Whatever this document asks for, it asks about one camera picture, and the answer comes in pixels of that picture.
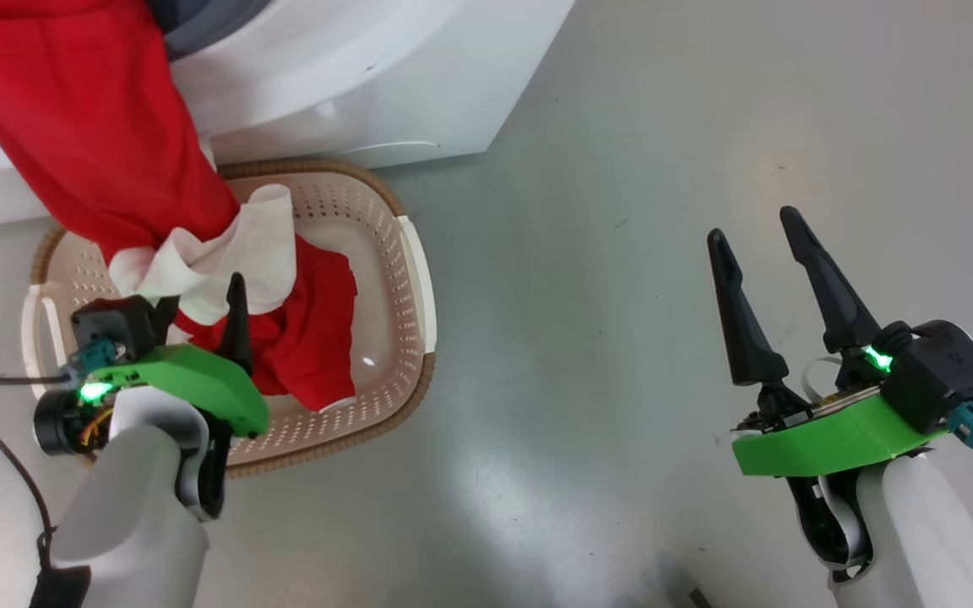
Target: red cloth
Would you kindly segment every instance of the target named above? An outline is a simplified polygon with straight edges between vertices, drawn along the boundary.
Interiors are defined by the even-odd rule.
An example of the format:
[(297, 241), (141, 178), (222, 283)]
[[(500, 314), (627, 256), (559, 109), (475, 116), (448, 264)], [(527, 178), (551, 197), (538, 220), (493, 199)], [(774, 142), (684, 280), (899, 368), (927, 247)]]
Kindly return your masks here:
[[(67, 230), (104, 258), (158, 247), (172, 228), (202, 240), (239, 203), (205, 160), (142, 0), (0, 0), (0, 145)], [(343, 255), (298, 239), (292, 296), (251, 316), (255, 383), (319, 410), (354, 395), (355, 278)], [(223, 323), (179, 316), (215, 349)]]

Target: laundry basket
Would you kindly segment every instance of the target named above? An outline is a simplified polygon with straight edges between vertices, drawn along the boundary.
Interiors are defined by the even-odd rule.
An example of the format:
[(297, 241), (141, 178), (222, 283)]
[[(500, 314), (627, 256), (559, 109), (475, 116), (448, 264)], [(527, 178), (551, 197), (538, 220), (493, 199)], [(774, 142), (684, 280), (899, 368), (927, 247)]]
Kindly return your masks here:
[[(313, 413), (290, 396), (266, 397), (269, 432), (232, 447), (227, 476), (281, 469), (393, 430), (426, 395), (437, 333), (426, 258), (416, 227), (393, 192), (363, 169), (328, 160), (253, 162), (225, 166), (220, 175), (240, 201), (265, 184), (287, 186), (297, 234), (346, 255), (359, 292), (351, 328), (356, 402)], [(96, 244), (62, 227), (44, 237), (30, 283), (22, 311), (24, 366), (31, 376), (43, 377), (76, 350), (70, 313), (119, 293)], [(43, 319), (54, 366), (41, 355)], [(39, 396), (44, 389), (35, 391)]]

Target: glowing green light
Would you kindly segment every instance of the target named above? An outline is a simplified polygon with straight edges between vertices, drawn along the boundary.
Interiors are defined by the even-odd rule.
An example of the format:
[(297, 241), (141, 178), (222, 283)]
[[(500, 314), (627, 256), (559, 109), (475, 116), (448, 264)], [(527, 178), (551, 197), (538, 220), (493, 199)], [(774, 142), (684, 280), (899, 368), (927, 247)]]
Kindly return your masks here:
[(881, 370), (884, 370), (884, 373), (889, 372), (889, 368), (892, 366), (892, 357), (889, 357), (888, 355), (881, 355), (876, 350), (873, 350), (872, 346), (866, 346), (866, 355), (869, 355), (869, 361), (871, 361), (873, 365), (877, 366)]
[(93, 382), (92, 384), (82, 385), (79, 394), (85, 401), (89, 401), (90, 404), (95, 404), (96, 401), (100, 400), (112, 388), (115, 388), (115, 385), (105, 384), (104, 382)]

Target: basket handle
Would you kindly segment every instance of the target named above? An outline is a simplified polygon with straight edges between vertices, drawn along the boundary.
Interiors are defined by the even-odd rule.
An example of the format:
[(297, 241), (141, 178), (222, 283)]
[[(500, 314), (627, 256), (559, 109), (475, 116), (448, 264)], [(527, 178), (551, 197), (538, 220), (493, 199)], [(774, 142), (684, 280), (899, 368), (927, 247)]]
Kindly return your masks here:
[(420, 327), (422, 328), (422, 351), (433, 353), (438, 342), (438, 316), (433, 305), (433, 283), (430, 281), (430, 267), (426, 263), (426, 253), (422, 251), (422, 242), (418, 238), (416, 224), (408, 216), (401, 215), (397, 220), (400, 229), (405, 234), (408, 243), (410, 261), (418, 279), (418, 294), (420, 294), (422, 309), (420, 310)]
[[(66, 365), (66, 344), (63, 341), (62, 326), (58, 322), (55, 301), (47, 293), (46, 285), (30, 285), (28, 293), (24, 294), (24, 303), (20, 311), (20, 353), (24, 361), (24, 373), (30, 377), (50, 376), (46, 373), (40, 355), (40, 311), (43, 311), (47, 326), (51, 330), (51, 344), (57, 359), (57, 369)], [(32, 385), (32, 393), (37, 399), (46, 391), (46, 386)]]

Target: green bracket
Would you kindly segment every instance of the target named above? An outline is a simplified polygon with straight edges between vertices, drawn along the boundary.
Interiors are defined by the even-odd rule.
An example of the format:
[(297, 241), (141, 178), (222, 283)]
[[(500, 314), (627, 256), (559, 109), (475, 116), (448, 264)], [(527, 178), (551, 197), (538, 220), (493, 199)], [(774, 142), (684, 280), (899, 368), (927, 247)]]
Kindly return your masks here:
[(743, 475), (816, 477), (894, 459), (945, 435), (919, 435), (873, 395), (842, 411), (732, 444)]
[(227, 421), (239, 437), (263, 435), (269, 408), (253, 381), (231, 359), (192, 344), (157, 346), (139, 361), (93, 373), (100, 382), (150, 385)]

